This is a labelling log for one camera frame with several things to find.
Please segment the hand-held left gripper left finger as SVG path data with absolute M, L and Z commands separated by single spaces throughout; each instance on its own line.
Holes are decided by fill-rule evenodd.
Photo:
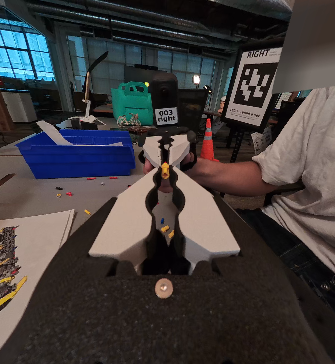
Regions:
M 145 260 L 154 258 L 161 240 L 152 213 L 158 202 L 157 182 L 161 182 L 155 175 L 160 171 L 154 168 L 118 195 L 89 250 L 90 257 L 128 261 L 137 273 L 143 273 Z

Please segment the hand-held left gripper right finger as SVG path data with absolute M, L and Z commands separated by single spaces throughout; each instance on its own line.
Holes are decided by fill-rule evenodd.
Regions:
M 170 169 L 170 184 L 173 203 L 178 210 L 174 248 L 179 257 L 190 263 L 189 271 L 193 271 L 200 261 L 238 256 L 241 249 L 216 203 L 218 196 L 175 166 Z

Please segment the person's right forearm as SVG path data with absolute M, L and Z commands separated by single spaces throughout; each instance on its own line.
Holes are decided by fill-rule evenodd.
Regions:
M 256 162 L 215 163 L 215 166 L 217 168 L 206 185 L 218 192 L 258 197 L 276 189 L 262 179 L 261 168 Z

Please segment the lego instruction booklet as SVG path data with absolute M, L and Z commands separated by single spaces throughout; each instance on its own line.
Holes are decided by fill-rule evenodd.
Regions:
M 74 210 L 0 220 L 0 349 L 69 236 Z

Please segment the person's right hand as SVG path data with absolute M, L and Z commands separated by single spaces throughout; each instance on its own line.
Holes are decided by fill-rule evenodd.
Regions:
M 187 165 L 190 162 L 194 161 L 194 154 L 192 152 L 189 152 L 187 156 L 184 157 L 184 159 L 181 162 L 181 170 L 182 166 Z M 202 178 L 207 174 L 208 167 L 211 165 L 210 161 L 205 161 L 201 158 L 197 158 L 197 162 L 195 165 L 185 171 L 185 174 L 188 175 L 191 179 L 195 180 L 197 183 L 201 184 Z M 145 162 L 143 164 L 143 173 L 148 174 L 151 170 L 154 169 L 154 166 L 151 164 L 151 162 L 145 158 Z M 173 192 L 173 188 L 170 185 L 170 181 L 161 181 L 161 185 L 159 187 L 159 191 L 163 193 L 171 193 Z

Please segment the orange grey striped cone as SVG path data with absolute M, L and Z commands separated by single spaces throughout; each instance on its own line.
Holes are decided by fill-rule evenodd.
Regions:
M 211 129 L 211 119 L 207 118 L 206 128 L 204 133 L 204 139 L 202 143 L 200 158 L 218 162 L 219 160 L 214 157 L 214 147 L 212 141 L 212 129 Z

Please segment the black mesh office chair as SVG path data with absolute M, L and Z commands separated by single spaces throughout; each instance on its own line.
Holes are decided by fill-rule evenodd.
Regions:
M 197 134 L 205 109 L 207 89 L 178 89 L 178 125 Z

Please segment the teal bag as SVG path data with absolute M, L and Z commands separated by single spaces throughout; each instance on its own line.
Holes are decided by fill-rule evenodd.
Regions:
M 115 119 L 125 115 L 138 114 L 142 126 L 153 125 L 153 108 L 151 94 L 142 82 L 121 83 L 111 89 L 112 109 Z

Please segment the small bicycle model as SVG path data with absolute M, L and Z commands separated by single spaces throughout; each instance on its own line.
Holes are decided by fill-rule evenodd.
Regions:
M 138 113 L 130 113 L 131 117 L 128 120 L 126 115 L 119 116 L 117 118 L 117 124 L 120 129 L 128 128 L 128 127 L 140 127 L 141 122 L 138 118 Z

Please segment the black sign stand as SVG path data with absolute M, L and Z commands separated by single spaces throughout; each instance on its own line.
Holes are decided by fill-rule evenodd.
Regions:
M 232 149 L 232 155 L 230 158 L 230 163 L 234 163 L 237 160 L 237 156 L 243 141 L 248 141 L 248 145 L 252 143 L 252 131 L 246 129 L 240 129 L 237 126 L 229 127 L 229 134 L 225 138 L 225 145 L 217 146 L 217 149 Z

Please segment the blue plastic bin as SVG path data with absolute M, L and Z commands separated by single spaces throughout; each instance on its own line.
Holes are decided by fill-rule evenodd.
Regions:
M 36 179 L 125 176 L 136 167 L 128 131 L 60 133 L 71 145 L 57 145 L 45 132 L 15 145 Z

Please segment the printed white sheets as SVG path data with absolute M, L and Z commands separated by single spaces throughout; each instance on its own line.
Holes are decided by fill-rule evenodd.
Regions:
M 270 144 L 272 139 L 271 128 L 266 127 L 263 133 L 254 132 L 251 134 L 255 156 L 262 153 Z

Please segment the black white marker sign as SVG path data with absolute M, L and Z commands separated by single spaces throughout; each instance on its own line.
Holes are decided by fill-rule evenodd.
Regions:
M 284 38 L 239 47 L 220 120 L 262 133 L 278 98 L 273 85 Z

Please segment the white paper sheet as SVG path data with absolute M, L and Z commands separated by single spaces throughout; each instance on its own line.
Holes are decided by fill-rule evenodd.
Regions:
M 130 143 L 127 131 L 61 129 L 45 122 L 37 125 L 59 146 L 122 146 Z

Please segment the white cabinet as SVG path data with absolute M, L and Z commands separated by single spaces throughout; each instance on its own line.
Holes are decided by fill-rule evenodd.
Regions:
M 32 123 L 38 120 L 29 90 L 0 89 L 14 123 Z

